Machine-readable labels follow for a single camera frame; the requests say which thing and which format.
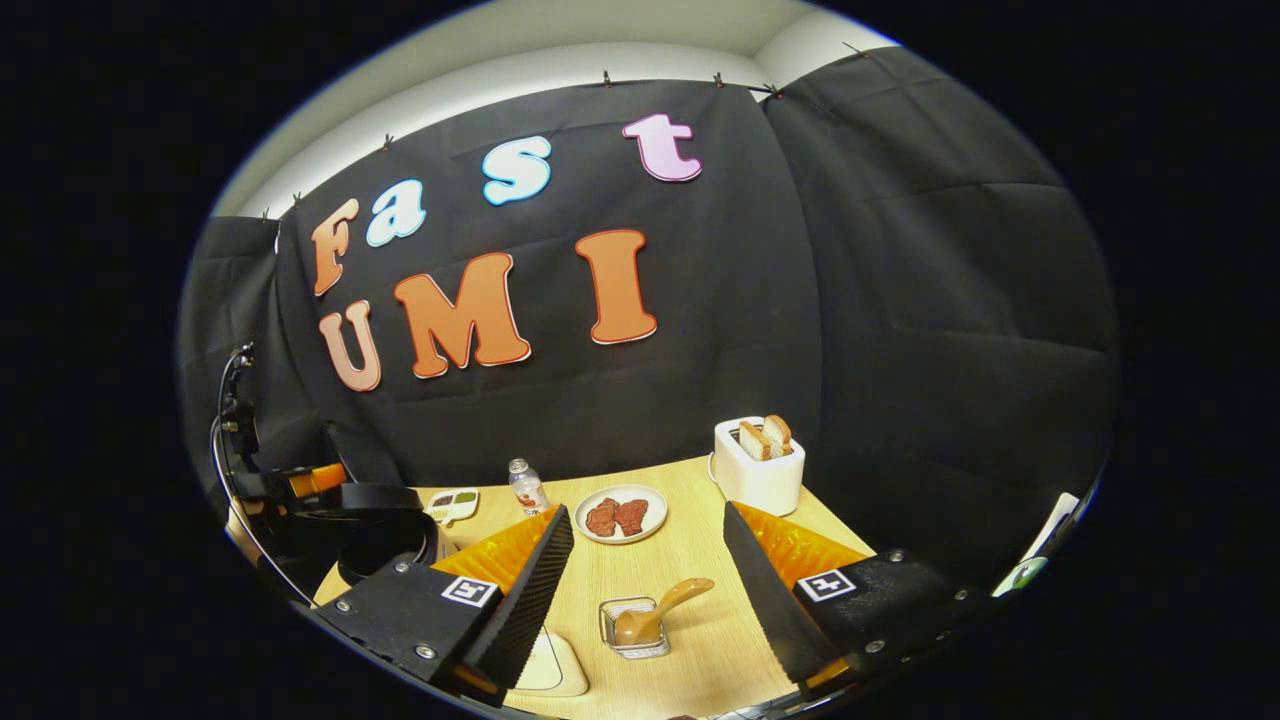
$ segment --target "small palette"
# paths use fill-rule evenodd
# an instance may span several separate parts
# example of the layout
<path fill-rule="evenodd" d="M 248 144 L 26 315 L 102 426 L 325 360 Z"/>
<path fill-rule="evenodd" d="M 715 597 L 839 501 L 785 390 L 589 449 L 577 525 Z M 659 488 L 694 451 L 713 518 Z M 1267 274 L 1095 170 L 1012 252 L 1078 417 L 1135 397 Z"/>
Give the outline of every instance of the small palette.
<path fill-rule="evenodd" d="M 440 491 L 426 502 L 426 514 L 445 528 L 454 520 L 465 520 L 476 514 L 480 491 L 476 488 L 456 488 Z"/>

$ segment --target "blue letter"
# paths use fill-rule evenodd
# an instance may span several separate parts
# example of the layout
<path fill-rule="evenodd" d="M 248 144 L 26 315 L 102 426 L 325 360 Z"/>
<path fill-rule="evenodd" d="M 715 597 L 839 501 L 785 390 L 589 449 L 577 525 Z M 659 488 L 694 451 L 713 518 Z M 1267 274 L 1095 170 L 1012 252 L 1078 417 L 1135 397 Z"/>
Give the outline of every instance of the blue letter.
<path fill-rule="evenodd" d="M 480 169 L 494 182 L 485 183 L 484 199 L 493 205 L 532 197 L 552 179 L 547 158 L 552 143 L 543 137 L 512 140 L 494 147 L 484 156 Z"/>
<path fill-rule="evenodd" d="M 422 183 L 415 179 L 398 182 L 374 202 L 374 219 L 369 223 L 365 240 L 374 247 L 387 245 L 393 237 L 413 234 L 424 219 Z"/>

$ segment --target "pink letter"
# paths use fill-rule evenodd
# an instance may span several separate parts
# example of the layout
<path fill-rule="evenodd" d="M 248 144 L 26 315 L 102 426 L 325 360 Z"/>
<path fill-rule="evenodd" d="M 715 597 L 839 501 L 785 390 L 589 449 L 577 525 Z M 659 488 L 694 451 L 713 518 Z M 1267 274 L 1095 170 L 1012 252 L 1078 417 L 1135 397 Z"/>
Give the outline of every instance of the pink letter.
<path fill-rule="evenodd" d="M 694 179 L 703 172 L 698 160 L 685 160 L 676 150 L 676 138 L 689 140 L 694 131 L 689 126 L 673 126 L 664 113 L 649 115 L 622 128 L 625 137 L 639 138 L 640 161 L 649 174 L 666 182 Z"/>

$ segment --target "black fabric backdrop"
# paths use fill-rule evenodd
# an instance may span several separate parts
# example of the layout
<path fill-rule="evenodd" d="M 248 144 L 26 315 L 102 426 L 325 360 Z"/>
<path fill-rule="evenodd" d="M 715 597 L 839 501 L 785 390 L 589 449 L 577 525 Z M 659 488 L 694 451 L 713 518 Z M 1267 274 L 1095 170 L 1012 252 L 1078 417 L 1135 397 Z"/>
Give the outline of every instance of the black fabric backdrop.
<path fill-rule="evenodd" d="M 678 146 L 701 160 L 698 178 L 644 170 L 621 128 L 653 113 L 692 127 Z M 535 135 L 553 146 L 549 184 L 489 205 L 484 155 Z M 425 222 L 370 247 L 372 201 L 407 178 L 424 184 Z M 343 277 L 317 300 L 311 231 L 349 197 L 361 213 Z M 901 49 L 764 104 L 669 81 L 508 100 L 397 138 L 302 197 L 274 270 L 271 228 L 215 218 L 188 278 L 178 356 L 198 464 L 237 333 L 260 343 L 247 392 L 266 465 L 321 461 L 323 418 L 383 438 L 410 484 L 493 484 L 515 456 L 558 479 L 703 455 L 716 421 L 778 413 L 810 448 L 805 484 L 873 547 L 993 584 L 1108 446 L 1116 331 L 1085 220 L 1015 128 Z M 599 346 L 573 243 L 623 228 L 648 240 L 639 278 L 658 331 Z M 216 259 L 233 236 L 252 260 Z M 531 357 L 416 378 L 392 288 L 429 273 L 456 299 L 466 263 L 492 251 L 515 258 Z M 317 331 L 356 300 L 383 364 L 367 393 L 339 382 Z"/>

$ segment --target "white wall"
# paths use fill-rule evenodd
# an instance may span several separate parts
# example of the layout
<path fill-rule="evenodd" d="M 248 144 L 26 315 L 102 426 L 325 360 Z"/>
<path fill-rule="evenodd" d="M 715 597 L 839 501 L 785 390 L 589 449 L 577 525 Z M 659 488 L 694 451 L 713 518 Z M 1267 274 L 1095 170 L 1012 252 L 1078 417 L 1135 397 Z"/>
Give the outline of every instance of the white wall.
<path fill-rule="evenodd" d="M 428 32 L 438 32 L 447 24 Z M 859 50 L 893 45 L 841 15 L 810 12 L 786 23 L 781 31 L 753 40 L 751 46 L 760 47 L 750 58 L 654 42 L 577 44 L 497 58 L 428 79 L 374 102 L 346 120 L 338 119 L 332 123 L 337 127 L 282 163 L 279 145 L 291 132 L 305 132 L 306 126 L 325 122 L 321 117 L 325 97 L 321 95 L 255 151 L 223 192 L 214 214 L 260 217 L 269 209 L 268 217 L 279 218 L 292 206 L 296 192 L 310 192 L 342 168 L 376 150 L 387 133 L 403 137 L 458 113 L 511 97 L 602 82 L 605 69 L 609 78 L 618 82 L 710 81 L 718 72 L 727 83 L 783 86 L 850 55 L 852 51 L 845 42 Z M 375 61 L 366 63 L 353 74 L 367 74 L 376 69 L 374 65 Z M 328 92 L 335 92 L 342 83 L 351 85 L 351 78 L 335 83 Z"/>

